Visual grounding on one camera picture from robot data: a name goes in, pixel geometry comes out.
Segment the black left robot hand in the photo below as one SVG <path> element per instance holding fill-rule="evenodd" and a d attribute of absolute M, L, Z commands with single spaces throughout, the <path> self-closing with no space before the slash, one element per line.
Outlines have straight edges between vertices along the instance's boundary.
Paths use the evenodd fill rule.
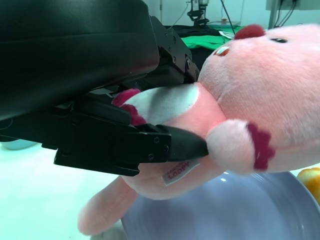
<path fill-rule="evenodd" d="M 208 154 L 205 140 L 111 104 L 129 87 L 194 83 L 199 70 L 173 29 L 141 0 L 3 0 L 0 139 L 56 151 L 60 166 L 135 176 L 141 163 Z"/>

